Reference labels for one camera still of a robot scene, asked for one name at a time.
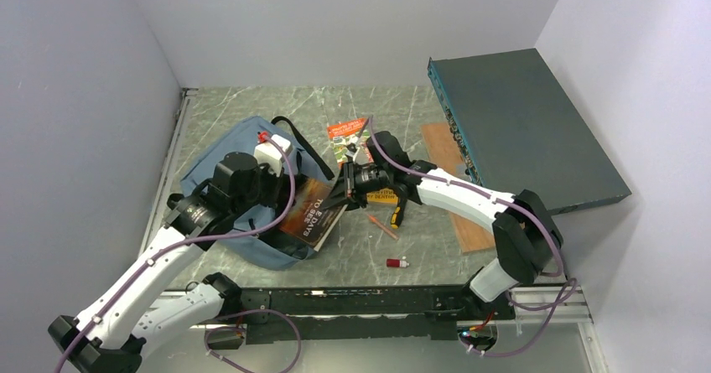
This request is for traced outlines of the dark Three Days book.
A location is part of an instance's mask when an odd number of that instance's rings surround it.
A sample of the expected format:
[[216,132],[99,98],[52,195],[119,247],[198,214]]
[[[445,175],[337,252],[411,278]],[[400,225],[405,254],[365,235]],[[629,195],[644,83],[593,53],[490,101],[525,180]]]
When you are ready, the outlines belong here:
[[288,215],[278,226],[279,232],[318,252],[346,208],[346,205],[330,205],[327,199],[331,190],[328,183],[306,178],[296,191]]

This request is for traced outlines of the blue student backpack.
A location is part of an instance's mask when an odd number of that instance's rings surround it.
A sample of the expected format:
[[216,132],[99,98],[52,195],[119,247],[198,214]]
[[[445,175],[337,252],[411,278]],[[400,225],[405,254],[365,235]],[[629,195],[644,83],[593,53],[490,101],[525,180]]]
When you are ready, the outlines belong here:
[[[335,176],[298,129],[285,132],[277,125],[288,121],[282,116],[271,121],[249,117],[237,123],[194,161],[180,180],[182,193],[169,199],[172,208],[180,207],[183,198],[199,199],[201,207],[218,214],[215,219],[218,227],[226,230],[221,244],[247,262],[270,270],[286,270],[316,254],[310,247],[280,233],[278,226],[288,215],[296,191],[306,178],[330,184]],[[283,210],[254,205],[258,163],[253,151],[258,145],[257,134],[263,131],[285,137],[293,144],[293,151],[283,165],[282,174],[289,175],[292,185],[288,205]]]

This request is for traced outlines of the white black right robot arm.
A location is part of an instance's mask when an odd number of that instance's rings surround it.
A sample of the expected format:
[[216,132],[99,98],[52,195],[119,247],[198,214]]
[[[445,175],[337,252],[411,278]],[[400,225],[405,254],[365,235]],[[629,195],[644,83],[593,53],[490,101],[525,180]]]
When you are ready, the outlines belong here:
[[413,161],[388,131],[371,135],[366,146],[371,162],[343,163],[323,207],[365,208],[369,193],[391,189],[399,199],[447,210],[490,232],[496,258],[471,277],[469,290],[461,298],[463,310],[471,318],[485,317],[495,300],[511,288],[532,284],[546,275],[550,262],[556,265],[551,277],[563,275],[563,239],[536,193],[485,189],[429,161]]

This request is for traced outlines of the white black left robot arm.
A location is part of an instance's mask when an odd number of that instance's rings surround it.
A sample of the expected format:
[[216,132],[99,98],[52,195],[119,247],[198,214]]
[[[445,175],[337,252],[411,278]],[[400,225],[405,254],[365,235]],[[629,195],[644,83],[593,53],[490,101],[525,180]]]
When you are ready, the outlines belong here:
[[180,198],[149,248],[92,305],[77,316],[60,315],[48,332],[62,355],[55,371],[72,364],[79,372],[136,372],[157,349],[195,324],[228,323],[248,312],[241,288],[215,272],[186,294],[158,308],[153,303],[190,263],[216,241],[246,239],[281,222],[235,232],[235,221],[268,193],[268,178],[286,179],[296,191],[296,163],[271,144],[267,156],[229,153],[212,179]]

